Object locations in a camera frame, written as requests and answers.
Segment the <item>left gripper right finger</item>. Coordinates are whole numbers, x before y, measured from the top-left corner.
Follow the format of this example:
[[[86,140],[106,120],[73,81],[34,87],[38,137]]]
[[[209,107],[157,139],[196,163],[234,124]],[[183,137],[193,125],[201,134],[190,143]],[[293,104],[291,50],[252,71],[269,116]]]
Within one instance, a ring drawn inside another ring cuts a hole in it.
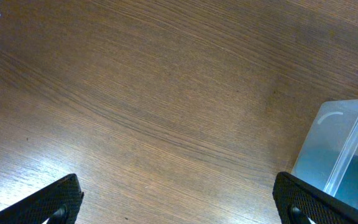
[[[357,209],[287,172],[276,175],[272,194],[284,224],[358,224]]]

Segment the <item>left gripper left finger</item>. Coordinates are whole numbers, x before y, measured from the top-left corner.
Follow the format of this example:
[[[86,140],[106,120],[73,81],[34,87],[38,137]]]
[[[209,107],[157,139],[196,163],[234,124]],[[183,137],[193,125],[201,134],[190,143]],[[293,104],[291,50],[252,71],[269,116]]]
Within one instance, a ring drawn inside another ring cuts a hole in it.
[[[84,192],[76,174],[68,174],[0,211],[0,223],[76,222]]]

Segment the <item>blue cup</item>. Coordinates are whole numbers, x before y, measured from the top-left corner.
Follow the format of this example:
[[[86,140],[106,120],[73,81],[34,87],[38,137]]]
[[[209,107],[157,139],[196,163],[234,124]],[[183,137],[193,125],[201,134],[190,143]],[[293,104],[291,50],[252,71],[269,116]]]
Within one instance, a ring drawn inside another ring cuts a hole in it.
[[[306,149],[300,153],[291,174],[324,190],[338,155],[338,152],[327,149]],[[358,209],[358,156],[352,158],[335,197]]]

